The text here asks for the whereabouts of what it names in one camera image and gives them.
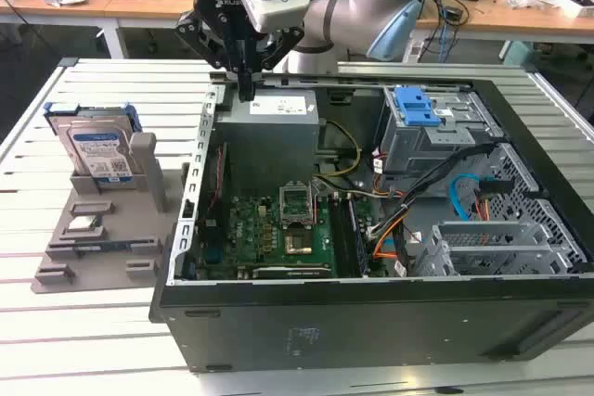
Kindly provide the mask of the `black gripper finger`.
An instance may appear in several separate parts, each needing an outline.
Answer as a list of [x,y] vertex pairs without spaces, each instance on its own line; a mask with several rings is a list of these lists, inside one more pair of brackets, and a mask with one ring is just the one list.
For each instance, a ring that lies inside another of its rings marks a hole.
[[252,32],[247,39],[247,100],[252,101],[262,71],[272,70],[303,39],[303,27],[272,33]]
[[206,20],[196,10],[182,14],[175,32],[187,45],[202,56],[212,67],[225,69],[227,77],[237,82],[239,100],[249,100],[249,73],[239,35],[235,33],[231,16],[215,12],[212,25],[204,30]]

